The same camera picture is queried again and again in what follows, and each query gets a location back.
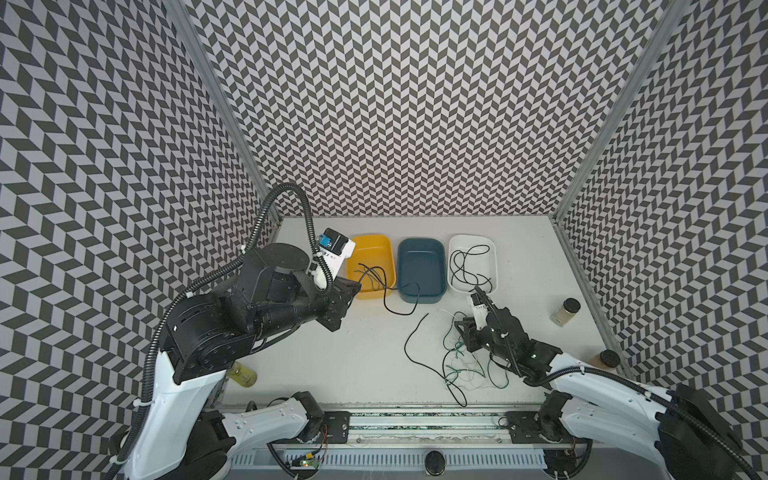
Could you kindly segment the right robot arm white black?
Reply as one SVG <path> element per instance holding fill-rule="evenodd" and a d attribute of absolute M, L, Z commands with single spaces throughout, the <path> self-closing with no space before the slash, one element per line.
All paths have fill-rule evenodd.
<path fill-rule="evenodd" d="M 646 385 L 594 367 L 531 338 L 507 308 L 474 288 L 459 331 L 469 350 L 486 350 L 529 387 L 548 394 L 537 419 L 542 436 L 593 440 L 663 467 L 674 479 L 733 479 L 758 474 L 734 428 L 711 397 L 688 385 Z"/>

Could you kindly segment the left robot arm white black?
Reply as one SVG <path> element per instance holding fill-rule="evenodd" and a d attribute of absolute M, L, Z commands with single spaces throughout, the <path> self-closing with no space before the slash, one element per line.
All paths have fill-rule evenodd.
<path fill-rule="evenodd" d="M 310 247 L 258 241 L 273 202 L 298 198 Z M 321 452 L 333 422 L 307 391 L 240 414 L 208 408 L 215 388 L 241 359 L 287 339 L 307 323 L 339 330 L 358 282 L 339 271 L 354 242 L 335 230 L 317 234 L 304 190 L 275 186 L 258 210 L 237 257 L 187 286 L 166 309 L 150 341 L 130 428 L 111 441 L 108 478 L 214 479 L 244 450 L 277 443 Z"/>

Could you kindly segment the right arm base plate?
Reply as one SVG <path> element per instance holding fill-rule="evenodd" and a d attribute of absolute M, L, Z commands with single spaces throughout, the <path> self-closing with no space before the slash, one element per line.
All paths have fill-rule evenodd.
<path fill-rule="evenodd" d="M 545 444 L 548 442 L 543 436 L 537 412 L 507 411 L 504 414 L 502 425 L 507 430 L 512 444 Z"/>

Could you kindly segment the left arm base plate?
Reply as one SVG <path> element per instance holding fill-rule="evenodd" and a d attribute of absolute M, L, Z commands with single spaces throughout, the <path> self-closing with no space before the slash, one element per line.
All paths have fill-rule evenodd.
<path fill-rule="evenodd" d="M 318 428 L 314 443 L 343 445 L 348 442 L 352 415 L 349 411 L 326 411 Z"/>

